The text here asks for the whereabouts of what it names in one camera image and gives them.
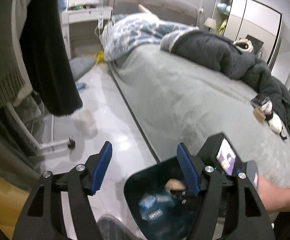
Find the white wardrobe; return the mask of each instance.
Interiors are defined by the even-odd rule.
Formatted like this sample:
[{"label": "white wardrobe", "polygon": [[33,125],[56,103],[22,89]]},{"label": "white wardrobe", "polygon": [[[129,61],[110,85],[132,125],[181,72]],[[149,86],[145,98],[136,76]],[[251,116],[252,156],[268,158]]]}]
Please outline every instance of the white wardrobe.
[{"label": "white wardrobe", "polygon": [[[229,14],[217,10],[217,5],[231,5]],[[282,14],[255,0],[216,0],[212,16],[216,20],[217,32],[224,20],[225,30],[219,35],[236,41],[250,35],[262,41],[262,56],[272,69],[279,50],[282,27]]]}]

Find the gray slipper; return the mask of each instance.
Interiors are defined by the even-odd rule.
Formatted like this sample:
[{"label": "gray slipper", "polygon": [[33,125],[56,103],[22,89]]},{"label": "gray slipper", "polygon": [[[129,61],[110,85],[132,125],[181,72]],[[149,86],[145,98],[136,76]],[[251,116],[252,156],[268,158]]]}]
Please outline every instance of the gray slipper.
[{"label": "gray slipper", "polygon": [[111,215],[102,216],[97,225],[104,240],[140,240],[122,222]]}]

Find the upholstered headboard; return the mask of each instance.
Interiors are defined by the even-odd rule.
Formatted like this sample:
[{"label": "upholstered headboard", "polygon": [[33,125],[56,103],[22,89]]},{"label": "upholstered headboard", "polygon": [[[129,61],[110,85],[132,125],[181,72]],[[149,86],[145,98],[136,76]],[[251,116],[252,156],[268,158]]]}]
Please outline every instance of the upholstered headboard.
[{"label": "upholstered headboard", "polygon": [[113,7],[114,14],[139,12],[142,4],[162,20],[197,25],[198,9],[183,0],[105,0],[104,5]]}]

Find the blanket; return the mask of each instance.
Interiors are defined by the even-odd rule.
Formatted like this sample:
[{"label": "blanket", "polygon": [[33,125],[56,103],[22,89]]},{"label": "blanket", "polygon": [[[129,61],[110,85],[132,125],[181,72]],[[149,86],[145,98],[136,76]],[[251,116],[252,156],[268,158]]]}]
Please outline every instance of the blanket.
[{"label": "blanket", "polygon": [[160,44],[164,35],[198,29],[185,24],[160,20],[150,13],[117,15],[102,33],[104,60],[114,61],[142,44]]},{"label": "blanket", "polygon": [[257,93],[268,96],[290,135],[290,93],[271,75],[265,61],[252,53],[240,52],[230,41],[211,33],[191,30],[165,35],[161,49],[199,65],[242,80]]}]

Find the blue gripper pad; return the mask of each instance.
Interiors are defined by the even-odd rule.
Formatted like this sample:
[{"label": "blue gripper pad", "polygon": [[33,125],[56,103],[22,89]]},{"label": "blue gripper pad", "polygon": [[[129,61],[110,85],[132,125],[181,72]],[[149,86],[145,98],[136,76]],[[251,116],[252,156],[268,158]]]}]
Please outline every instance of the blue gripper pad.
[{"label": "blue gripper pad", "polygon": [[189,158],[189,153],[183,143],[177,146],[177,160],[181,166],[188,189],[194,194],[198,195],[200,190],[198,174]]},{"label": "blue gripper pad", "polygon": [[102,154],[102,156],[100,157],[100,160],[92,174],[90,191],[93,194],[100,189],[103,183],[109,162],[112,159],[112,144],[108,142],[105,148],[102,148],[100,154]]}]

